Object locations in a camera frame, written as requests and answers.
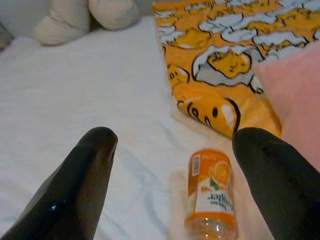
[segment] yellow blanket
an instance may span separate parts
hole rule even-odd
[[[320,0],[188,0],[153,4],[180,110],[227,137],[281,125],[254,66],[320,39]]]

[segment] beige stuffed toy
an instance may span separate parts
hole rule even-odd
[[[106,29],[123,29],[139,18],[133,0],[52,0],[49,14],[35,28],[42,45],[75,40],[90,30],[90,12]]]
[[[12,40],[12,36],[0,23],[0,51],[2,51]]]

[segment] plastic bottle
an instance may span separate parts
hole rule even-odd
[[[188,207],[184,227],[189,240],[234,240],[237,224],[228,157],[213,149],[189,161]]]

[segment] mattress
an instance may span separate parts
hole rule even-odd
[[[231,160],[238,239],[273,239],[231,141],[181,123],[165,76],[152,17],[57,47],[16,38],[0,54],[0,235],[83,134],[106,126],[119,142],[95,240],[184,239],[188,161],[202,148]]]

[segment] bottle label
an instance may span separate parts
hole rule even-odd
[[[205,149],[191,156],[187,219],[215,219],[236,225],[231,164],[222,152]]]

